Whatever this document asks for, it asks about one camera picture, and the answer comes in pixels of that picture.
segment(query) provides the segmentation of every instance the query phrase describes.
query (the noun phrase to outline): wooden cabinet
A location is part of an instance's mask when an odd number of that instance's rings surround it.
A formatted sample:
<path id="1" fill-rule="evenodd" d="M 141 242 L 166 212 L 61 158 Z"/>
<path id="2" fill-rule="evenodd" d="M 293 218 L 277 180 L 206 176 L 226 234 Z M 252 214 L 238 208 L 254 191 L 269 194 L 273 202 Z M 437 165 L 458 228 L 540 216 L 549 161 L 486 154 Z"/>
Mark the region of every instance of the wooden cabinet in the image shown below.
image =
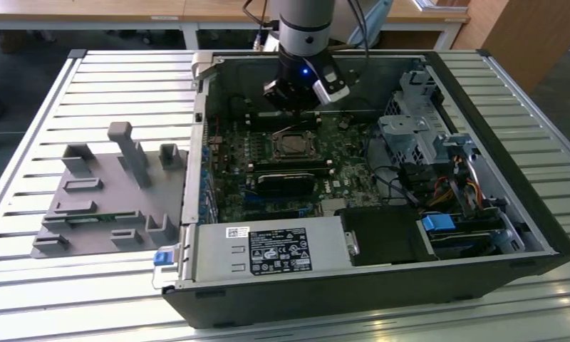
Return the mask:
<path id="1" fill-rule="evenodd" d="M 472 0 L 453 48 L 484 48 L 529 93 L 570 47 L 570 0 Z"/>

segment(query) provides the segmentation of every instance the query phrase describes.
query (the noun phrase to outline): white label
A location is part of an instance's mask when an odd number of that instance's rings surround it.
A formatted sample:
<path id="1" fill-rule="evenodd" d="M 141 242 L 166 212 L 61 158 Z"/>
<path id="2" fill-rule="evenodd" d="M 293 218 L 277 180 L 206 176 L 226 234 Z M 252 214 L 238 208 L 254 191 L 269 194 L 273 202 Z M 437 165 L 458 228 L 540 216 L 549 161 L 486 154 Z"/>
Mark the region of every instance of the white label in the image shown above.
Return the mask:
<path id="1" fill-rule="evenodd" d="M 248 237 L 249 227 L 229 227 L 226 228 L 226 237 Z"/>
<path id="2" fill-rule="evenodd" d="M 152 20 L 180 20 L 178 16 L 152 16 Z"/>

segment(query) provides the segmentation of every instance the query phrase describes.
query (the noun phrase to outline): motherboard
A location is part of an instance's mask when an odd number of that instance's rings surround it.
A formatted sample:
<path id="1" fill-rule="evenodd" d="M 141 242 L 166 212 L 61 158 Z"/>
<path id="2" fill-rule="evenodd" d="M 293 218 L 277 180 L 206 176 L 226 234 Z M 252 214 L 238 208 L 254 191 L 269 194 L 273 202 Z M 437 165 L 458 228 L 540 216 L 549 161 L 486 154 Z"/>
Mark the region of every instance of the motherboard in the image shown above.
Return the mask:
<path id="1" fill-rule="evenodd" d="M 333 216 L 381 203 L 364 155 L 369 123 L 348 112 L 248 115 L 208 141 L 220 222 Z"/>

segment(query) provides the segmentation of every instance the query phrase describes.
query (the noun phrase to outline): cpu socket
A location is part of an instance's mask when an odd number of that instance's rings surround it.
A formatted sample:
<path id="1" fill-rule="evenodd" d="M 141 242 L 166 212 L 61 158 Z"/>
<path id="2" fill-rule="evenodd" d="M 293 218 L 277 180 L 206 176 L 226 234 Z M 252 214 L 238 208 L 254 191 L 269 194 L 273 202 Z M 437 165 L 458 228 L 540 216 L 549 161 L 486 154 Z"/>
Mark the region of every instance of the cpu socket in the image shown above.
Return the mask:
<path id="1" fill-rule="evenodd" d="M 276 160 L 316 160 L 314 134 L 282 132 L 273 135 L 273 158 Z"/>

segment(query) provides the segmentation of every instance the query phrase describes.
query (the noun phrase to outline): desk leg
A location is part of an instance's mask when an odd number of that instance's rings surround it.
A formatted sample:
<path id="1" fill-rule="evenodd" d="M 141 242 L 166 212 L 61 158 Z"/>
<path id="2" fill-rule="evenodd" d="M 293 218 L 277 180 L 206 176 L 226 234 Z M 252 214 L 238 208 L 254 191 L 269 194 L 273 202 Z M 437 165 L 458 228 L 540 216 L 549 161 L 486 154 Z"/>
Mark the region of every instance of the desk leg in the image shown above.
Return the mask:
<path id="1" fill-rule="evenodd" d="M 453 47 L 456 36 L 458 36 L 461 23 L 448 23 L 446 30 L 440 34 L 436 42 L 436 50 L 449 50 Z"/>
<path id="2" fill-rule="evenodd" d="M 184 33 L 184 42 L 186 44 L 186 50 L 198 50 L 197 30 L 197 23 L 181 24 L 181 32 Z"/>

